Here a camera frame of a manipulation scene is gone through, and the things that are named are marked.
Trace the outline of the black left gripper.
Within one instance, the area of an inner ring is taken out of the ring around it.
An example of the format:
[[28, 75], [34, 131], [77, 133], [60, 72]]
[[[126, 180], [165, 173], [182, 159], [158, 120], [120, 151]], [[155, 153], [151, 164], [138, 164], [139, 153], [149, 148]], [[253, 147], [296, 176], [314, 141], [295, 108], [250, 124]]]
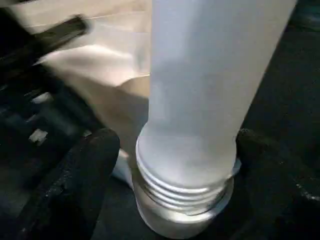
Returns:
[[[87, 34], [81, 15], [31, 33], [9, 8], [0, 10], [0, 103], [4, 142], [17, 152], [64, 155], [86, 131], [100, 129], [87, 102], [38, 61]], [[47, 103], [27, 102], [48, 92]]]

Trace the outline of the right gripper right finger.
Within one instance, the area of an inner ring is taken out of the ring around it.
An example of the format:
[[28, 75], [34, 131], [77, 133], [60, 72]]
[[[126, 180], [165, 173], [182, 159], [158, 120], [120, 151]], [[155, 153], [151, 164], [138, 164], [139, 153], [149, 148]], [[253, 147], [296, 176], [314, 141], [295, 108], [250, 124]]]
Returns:
[[247, 240], [318, 240], [320, 179], [285, 145], [252, 129], [236, 137], [252, 209]]

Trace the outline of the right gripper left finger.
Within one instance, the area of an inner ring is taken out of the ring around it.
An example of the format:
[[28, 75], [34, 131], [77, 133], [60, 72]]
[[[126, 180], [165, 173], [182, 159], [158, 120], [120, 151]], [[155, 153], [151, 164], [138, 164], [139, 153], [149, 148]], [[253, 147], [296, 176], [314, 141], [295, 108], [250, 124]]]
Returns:
[[115, 131], [81, 139], [31, 192], [6, 240], [89, 240], [120, 151]]

